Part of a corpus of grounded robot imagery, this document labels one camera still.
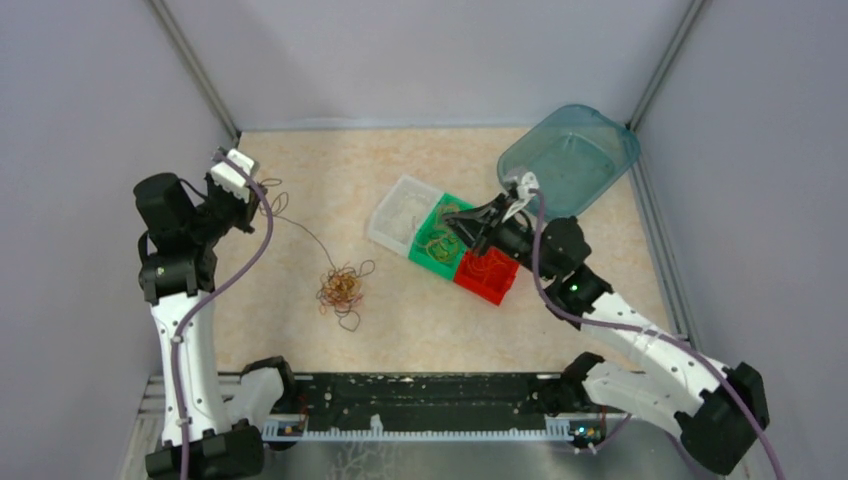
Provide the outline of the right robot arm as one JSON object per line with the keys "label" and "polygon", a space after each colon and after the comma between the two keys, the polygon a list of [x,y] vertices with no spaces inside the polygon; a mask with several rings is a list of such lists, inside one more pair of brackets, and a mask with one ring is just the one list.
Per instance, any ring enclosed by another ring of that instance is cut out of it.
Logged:
{"label": "right robot arm", "polygon": [[514,204],[501,194],[441,219],[470,253],[497,250],[527,268],[555,317],[638,367],[580,355],[564,372],[567,406],[634,415],[675,437],[703,468],[731,474],[770,423],[761,373],[745,362],[731,367],[712,359],[639,313],[587,265],[591,248],[575,217],[532,225]]}

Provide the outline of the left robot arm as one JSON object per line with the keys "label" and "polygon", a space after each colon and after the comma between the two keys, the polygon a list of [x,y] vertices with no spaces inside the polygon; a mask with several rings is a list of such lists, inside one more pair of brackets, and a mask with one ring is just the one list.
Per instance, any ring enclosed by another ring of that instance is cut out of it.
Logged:
{"label": "left robot arm", "polygon": [[139,238],[139,284],[158,331],[165,388],[161,447],[145,458],[151,479],[242,479],[261,473],[261,430],[271,411],[285,414],[300,388],[281,356],[248,364],[230,400],[215,360],[214,302],[260,258],[254,254],[222,285],[215,282],[214,248],[231,229],[252,232],[266,205],[252,174],[206,175],[200,204],[180,177],[160,173],[133,189],[146,225]]}

